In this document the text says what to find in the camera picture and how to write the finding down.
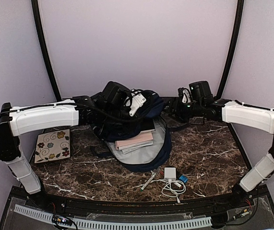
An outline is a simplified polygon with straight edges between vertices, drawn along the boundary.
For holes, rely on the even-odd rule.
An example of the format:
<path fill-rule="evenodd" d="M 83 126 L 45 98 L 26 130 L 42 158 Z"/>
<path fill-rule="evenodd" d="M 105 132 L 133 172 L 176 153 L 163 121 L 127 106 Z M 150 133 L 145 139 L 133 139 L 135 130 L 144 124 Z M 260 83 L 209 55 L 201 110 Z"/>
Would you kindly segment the blue card packet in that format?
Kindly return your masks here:
<path fill-rule="evenodd" d="M 155 131 L 155 123 L 153 119 L 146 119 L 140 125 L 140 133 L 148 133 Z"/>

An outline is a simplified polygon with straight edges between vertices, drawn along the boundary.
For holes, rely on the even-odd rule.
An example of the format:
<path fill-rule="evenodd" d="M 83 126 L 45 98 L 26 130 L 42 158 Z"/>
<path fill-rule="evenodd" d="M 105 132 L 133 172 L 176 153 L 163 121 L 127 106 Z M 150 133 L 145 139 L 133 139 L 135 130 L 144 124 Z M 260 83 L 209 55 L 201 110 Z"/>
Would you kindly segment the pink hardcover book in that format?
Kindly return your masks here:
<path fill-rule="evenodd" d="M 133 138 L 129 138 L 126 140 L 118 140 L 115 142 L 115 147 L 117 150 L 123 150 L 127 148 L 132 148 L 135 146 L 139 146 L 145 143 L 151 143 L 153 141 L 152 133 L 141 133 Z"/>

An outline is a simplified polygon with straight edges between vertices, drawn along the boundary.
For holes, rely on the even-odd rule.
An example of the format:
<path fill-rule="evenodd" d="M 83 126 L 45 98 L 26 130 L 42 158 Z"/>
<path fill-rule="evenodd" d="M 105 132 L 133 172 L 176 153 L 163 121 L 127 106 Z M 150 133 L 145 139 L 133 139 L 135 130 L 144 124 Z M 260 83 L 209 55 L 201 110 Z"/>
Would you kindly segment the navy blue student backpack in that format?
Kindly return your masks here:
<path fill-rule="evenodd" d="M 162 166 L 170 157 L 172 144 L 171 135 L 166 121 L 161 117 L 164 108 L 164 100 L 152 90 L 142 91 L 146 102 L 143 107 L 138 109 L 138 113 L 144 117 L 143 120 L 153 119 L 155 131 L 153 134 L 153 145 L 143 147 L 123 154 L 115 147 L 118 140 L 133 138 L 140 133 L 139 121 L 136 124 L 92 124 L 91 129 L 94 134 L 101 139 L 107 150 L 103 152 L 96 151 L 94 146 L 90 147 L 91 153 L 98 158 L 113 157 L 126 169 L 131 172 L 148 172 Z"/>

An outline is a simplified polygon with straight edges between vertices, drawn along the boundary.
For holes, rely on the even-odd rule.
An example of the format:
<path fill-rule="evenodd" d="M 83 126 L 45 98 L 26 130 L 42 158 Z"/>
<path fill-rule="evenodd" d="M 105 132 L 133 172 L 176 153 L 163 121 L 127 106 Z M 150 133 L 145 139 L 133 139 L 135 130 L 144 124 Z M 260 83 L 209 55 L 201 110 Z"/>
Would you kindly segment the grey hardcover book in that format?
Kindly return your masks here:
<path fill-rule="evenodd" d="M 126 148 L 126 149 L 122 149 L 120 150 L 123 154 L 127 154 L 127 153 L 130 153 L 132 151 L 135 151 L 137 149 L 140 149 L 140 148 L 143 148 L 143 147 L 147 147 L 147 146 L 151 146 L 153 145 L 153 141 L 147 141 L 147 142 L 144 142 L 144 143 L 139 143 L 138 145 L 136 146 L 133 146 L 133 147 L 129 147 L 129 148 Z"/>

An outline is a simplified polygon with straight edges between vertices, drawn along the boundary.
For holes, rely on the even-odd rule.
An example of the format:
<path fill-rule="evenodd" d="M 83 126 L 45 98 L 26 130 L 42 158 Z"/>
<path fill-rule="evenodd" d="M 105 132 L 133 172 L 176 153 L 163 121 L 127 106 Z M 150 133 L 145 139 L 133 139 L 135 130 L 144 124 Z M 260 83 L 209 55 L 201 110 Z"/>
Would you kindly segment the white power adapter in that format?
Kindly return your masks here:
<path fill-rule="evenodd" d="M 176 180 L 176 168 L 175 167 L 165 167 L 164 168 L 164 181 L 172 182 Z"/>

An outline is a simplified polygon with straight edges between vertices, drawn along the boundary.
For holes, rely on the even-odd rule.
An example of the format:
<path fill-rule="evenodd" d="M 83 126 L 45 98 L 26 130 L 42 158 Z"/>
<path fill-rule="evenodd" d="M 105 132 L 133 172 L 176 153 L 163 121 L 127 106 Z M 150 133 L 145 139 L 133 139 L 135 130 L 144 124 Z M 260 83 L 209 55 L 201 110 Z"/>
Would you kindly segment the blue eraser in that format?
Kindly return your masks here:
<path fill-rule="evenodd" d="M 181 176 L 179 177 L 179 180 L 182 181 L 184 184 L 186 184 L 187 181 L 188 181 L 188 178 L 187 178 L 186 176 L 184 176 L 184 175 L 181 175 Z"/>

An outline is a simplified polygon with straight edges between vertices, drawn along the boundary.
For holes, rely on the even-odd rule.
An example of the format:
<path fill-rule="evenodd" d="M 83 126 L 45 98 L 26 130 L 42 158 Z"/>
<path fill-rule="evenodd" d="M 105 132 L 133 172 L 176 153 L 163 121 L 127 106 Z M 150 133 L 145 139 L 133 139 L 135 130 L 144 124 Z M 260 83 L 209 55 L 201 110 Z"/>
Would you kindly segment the green capped marker pen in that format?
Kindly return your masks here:
<path fill-rule="evenodd" d="M 146 183 L 140 188 L 140 191 L 143 191 L 148 184 L 155 178 L 157 172 L 152 173 L 151 177 L 146 181 Z"/>

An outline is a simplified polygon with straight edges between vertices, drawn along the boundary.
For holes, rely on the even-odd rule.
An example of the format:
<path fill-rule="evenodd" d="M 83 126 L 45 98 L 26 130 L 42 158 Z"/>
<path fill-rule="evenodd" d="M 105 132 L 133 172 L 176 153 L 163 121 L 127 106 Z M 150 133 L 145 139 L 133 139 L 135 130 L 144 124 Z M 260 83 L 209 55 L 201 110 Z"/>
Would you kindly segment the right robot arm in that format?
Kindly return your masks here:
<path fill-rule="evenodd" d="M 238 100 L 215 98 L 207 81 L 197 81 L 178 89 L 165 111 L 174 119 L 187 123 L 193 118 L 255 129 L 272 136 L 267 153 L 234 186 L 228 204 L 238 208 L 261 182 L 274 174 L 274 108 L 265 108 Z"/>

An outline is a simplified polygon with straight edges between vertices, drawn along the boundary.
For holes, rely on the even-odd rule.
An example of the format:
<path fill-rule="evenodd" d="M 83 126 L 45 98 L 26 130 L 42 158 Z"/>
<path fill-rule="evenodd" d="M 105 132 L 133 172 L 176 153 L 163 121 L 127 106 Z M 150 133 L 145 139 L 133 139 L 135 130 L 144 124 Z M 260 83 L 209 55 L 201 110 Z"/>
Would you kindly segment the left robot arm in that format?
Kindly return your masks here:
<path fill-rule="evenodd" d="M 118 109 L 106 110 L 88 95 L 74 96 L 59 102 L 29 106 L 4 103 L 0 110 L 0 162 L 5 163 L 32 201 L 41 209 L 51 205 L 43 192 L 43 184 L 25 156 L 23 136 L 33 137 L 45 129 L 77 127 L 108 120 L 124 122 L 124 113 Z"/>

